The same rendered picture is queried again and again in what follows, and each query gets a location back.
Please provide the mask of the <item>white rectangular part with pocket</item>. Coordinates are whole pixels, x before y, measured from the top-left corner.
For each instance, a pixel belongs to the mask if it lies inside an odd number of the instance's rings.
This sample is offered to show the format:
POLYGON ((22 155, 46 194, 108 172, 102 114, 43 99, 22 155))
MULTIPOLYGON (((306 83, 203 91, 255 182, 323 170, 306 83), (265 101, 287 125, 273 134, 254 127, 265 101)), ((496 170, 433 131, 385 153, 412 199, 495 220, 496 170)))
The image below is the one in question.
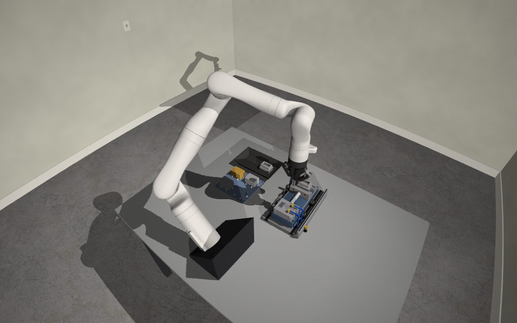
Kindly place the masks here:
POLYGON ((311 183, 311 181, 306 179, 306 180, 304 180, 302 182, 299 182, 296 186, 298 186, 300 188, 303 188, 304 190, 309 192, 310 188, 312 187, 312 183, 311 183))
POLYGON ((260 170, 269 174, 273 170, 273 167, 271 164, 264 161, 263 163, 261 163, 260 170))

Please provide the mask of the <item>yellow rectangular block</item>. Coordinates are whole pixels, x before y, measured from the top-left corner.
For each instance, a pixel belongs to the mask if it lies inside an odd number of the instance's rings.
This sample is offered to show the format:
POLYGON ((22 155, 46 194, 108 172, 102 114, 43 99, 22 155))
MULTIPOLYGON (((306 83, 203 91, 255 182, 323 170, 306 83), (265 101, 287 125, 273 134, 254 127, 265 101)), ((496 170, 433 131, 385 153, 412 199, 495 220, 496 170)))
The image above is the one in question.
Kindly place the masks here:
POLYGON ((231 170, 231 175, 241 180, 245 176, 245 171, 239 167, 234 167, 231 170))

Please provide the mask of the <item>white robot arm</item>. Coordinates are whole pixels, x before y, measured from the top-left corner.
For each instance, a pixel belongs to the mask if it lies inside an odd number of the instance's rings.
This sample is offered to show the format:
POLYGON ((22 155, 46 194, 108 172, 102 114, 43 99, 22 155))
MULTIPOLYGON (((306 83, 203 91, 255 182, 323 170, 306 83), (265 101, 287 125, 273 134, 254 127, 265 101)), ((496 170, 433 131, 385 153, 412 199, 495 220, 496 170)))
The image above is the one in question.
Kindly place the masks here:
POLYGON ((289 158, 303 163, 317 147, 310 144, 310 130, 315 118, 314 109, 301 102, 284 100, 248 85, 224 71, 215 71, 207 79, 211 92, 204 105, 186 123, 171 150, 170 156, 153 182, 156 197, 170 204, 171 212, 202 251, 216 244, 221 236, 202 214, 180 181, 185 168, 196 156, 214 122, 231 98, 275 118, 291 119, 289 158))

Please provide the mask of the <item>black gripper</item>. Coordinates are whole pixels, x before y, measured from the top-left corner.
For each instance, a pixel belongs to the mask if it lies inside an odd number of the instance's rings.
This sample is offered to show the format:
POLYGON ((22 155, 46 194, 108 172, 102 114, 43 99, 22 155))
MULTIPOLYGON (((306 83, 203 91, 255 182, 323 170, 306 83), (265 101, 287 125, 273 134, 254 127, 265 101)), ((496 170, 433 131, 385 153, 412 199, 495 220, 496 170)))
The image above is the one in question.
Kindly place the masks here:
MULTIPOLYGON (((307 159, 308 160, 308 159, 307 159)), ((289 158, 288 162, 284 162, 282 167, 288 177, 291 177, 291 184, 295 187, 299 182, 310 177, 311 173, 307 171, 307 160, 303 163, 296 163, 289 158), (303 176, 300 176, 303 174, 303 176)))

